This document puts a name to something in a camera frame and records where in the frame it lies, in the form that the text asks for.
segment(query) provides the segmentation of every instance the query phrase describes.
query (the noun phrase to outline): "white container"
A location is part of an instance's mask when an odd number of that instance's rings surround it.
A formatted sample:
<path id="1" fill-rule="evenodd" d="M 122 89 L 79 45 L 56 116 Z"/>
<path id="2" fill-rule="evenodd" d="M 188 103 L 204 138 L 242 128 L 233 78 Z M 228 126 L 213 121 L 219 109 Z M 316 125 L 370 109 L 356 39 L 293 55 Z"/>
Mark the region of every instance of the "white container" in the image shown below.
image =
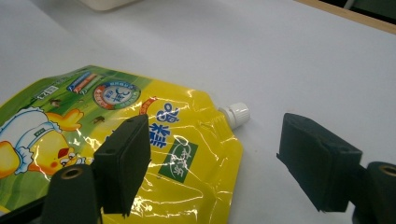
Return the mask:
<path id="1" fill-rule="evenodd" d="M 106 11 L 116 7 L 122 7 L 126 4 L 137 2 L 139 0 L 79 0 L 87 7 L 97 11 Z"/>

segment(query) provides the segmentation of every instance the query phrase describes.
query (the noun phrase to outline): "white object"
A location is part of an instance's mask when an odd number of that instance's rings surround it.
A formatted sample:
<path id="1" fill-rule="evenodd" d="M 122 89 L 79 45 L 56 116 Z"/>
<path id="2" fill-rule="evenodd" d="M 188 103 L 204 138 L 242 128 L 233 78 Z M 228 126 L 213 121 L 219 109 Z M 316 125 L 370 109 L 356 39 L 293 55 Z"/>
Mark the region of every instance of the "white object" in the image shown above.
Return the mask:
<path id="1" fill-rule="evenodd" d="M 236 103 L 225 107 L 219 107 L 219 111 L 225 115 L 231 129 L 235 129 L 250 119 L 250 112 L 244 103 Z"/>
<path id="2" fill-rule="evenodd" d="M 115 7 L 122 7 L 123 5 L 138 1 L 138 0 L 79 0 L 87 7 L 97 11 L 106 11 Z"/>

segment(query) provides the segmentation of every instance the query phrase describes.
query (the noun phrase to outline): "detergent bag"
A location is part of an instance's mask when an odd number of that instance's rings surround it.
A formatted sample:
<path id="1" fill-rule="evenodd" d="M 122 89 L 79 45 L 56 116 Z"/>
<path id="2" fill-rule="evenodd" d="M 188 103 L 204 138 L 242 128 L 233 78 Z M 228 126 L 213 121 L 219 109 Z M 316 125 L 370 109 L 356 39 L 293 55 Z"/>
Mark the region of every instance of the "detergent bag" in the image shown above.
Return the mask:
<path id="1" fill-rule="evenodd" d="M 57 171 L 91 164 L 124 120 L 147 114 L 151 163 L 131 214 L 104 222 L 226 223 L 243 150 L 233 113 L 202 91 L 97 66 L 41 79 L 0 107 L 0 211 L 45 196 Z"/>

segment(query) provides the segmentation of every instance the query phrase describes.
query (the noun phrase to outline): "duck's eye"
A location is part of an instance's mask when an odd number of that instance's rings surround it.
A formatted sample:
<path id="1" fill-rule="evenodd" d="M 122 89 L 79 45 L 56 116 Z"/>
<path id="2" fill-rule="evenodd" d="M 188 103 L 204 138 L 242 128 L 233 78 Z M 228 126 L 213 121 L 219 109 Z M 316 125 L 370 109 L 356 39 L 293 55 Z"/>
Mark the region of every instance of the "duck's eye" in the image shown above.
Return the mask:
<path id="1" fill-rule="evenodd" d="M 61 165 L 62 165 L 63 167 L 65 167 L 68 161 L 69 161 L 69 159 L 62 159 L 62 160 L 61 160 Z"/>
<path id="2" fill-rule="evenodd" d="M 75 157 L 76 157 L 76 153 L 74 153 L 74 152 L 69 153 L 69 159 L 70 160 L 75 158 Z"/>

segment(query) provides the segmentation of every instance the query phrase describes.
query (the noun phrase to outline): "white cap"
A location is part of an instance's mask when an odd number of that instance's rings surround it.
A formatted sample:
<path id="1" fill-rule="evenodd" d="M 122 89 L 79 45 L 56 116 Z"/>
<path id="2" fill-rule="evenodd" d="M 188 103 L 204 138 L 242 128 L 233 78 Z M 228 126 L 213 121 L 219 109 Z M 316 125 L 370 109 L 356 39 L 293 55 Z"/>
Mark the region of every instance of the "white cap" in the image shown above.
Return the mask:
<path id="1" fill-rule="evenodd" d="M 219 111 L 225 115 L 231 129 L 235 129 L 250 119 L 250 112 L 244 103 L 236 103 L 225 107 L 219 107 Z"/>

